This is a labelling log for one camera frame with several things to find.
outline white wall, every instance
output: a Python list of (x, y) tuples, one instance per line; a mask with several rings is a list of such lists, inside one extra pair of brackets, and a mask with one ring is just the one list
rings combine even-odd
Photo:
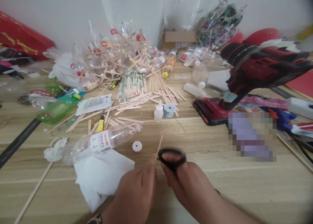
[[(87, 21), (93, 21), (101, 35), (109, 35), (106, 13), (116, 26), (121, 21), (135, 22), (146, 38), (157, 42), (163, 22), (164, 0), (107, 0), (111, 12), (103, 9), (103, 0), (0, 0), (0, 10), (52, 39), (58, 48), (71, 50), (74, 39), (85, 40)], [(275, 27), (299, 30), (312, 24), (310, 0), (228, 0), (239, 6), (248, 4), (240, 29), (247, 37), (252, 32)], [(218, 0), (201, 0), (200, 6), (213, 8)]]

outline yellow screwdriver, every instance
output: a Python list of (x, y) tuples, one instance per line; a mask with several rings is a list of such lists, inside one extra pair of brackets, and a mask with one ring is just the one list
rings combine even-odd
[(104, 125), (104, 110), (102, 111), (102, 116), (100, 117), (100, 120), (99, 120), (97, 132), (103, 131), (103, 125)]

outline yellow bottle cap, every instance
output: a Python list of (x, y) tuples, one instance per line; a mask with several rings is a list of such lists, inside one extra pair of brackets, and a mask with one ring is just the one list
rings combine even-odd
[(163, 78), (167, 78), (168, 75), (169, 75), (169, 74), (168, 74), (167, 72), (162, 73), (162, 77), (163, 77)]
[(74, 96), (77, 99), (81, 99), (81, 96), (79, 94), (73, 94), (72, 96)]

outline wire spool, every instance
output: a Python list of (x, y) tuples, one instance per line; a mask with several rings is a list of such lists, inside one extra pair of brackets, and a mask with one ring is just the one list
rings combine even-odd
[(176, 106), (173, 104), (165, 104), (164, 109), (163, 109), (163, 116), (166, 118), (172, 118), (174, 115), (174, 112), (176, 111)]

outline green plastic bottle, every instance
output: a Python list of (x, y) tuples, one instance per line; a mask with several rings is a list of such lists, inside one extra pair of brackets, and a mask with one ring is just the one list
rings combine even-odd
[(66, 117), (73, 109), (77, 107), (77, 101), (81, 97), (74, 94), (72, 97), (64, 96), (56, 102), (48, 105), (44, 110), (36, 115), (36, 119), (47, 123), (48, 125), (55, 125)]

